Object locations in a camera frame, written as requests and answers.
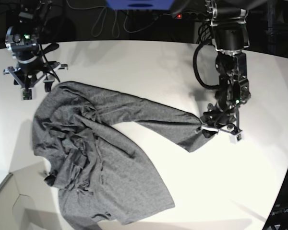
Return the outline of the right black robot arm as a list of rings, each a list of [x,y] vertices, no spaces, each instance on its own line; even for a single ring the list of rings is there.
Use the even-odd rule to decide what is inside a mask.
[[[6,32],[6,48],[17,64],[4,69],[3,74],[12,75],[14,85],[21,87],[23,100],[33,99],[33,89],[40,81],[44,83],[45,92],[50,92],[54,81],[60,81],[56,71],[68,68],[67,64],[46,58],[47,53],[60,47],[59,44],[49,42],[47,47],[42,47],[46,43],[47,16],[51,6],[50,0],[40,0],[31,8],[22,5],[19,22]]]

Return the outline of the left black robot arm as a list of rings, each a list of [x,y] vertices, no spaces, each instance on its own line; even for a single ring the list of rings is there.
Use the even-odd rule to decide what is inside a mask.
[[[203,113],[200,130],[206,138],[222,131],[230,134],[235,142],[239,142],[243,138],[239,108],[251,97],[247,57],[243,52],[250,45],[246,28],[248,6],[234,0],[207,0],[205,5],[212,38],[198,45],[192,64],[200,85],[215,91],[216,104],[209,104],[207,112]],[[213,45],[217,52],[217,85],[204,83],[198,71],[197,57],[205,45]]]

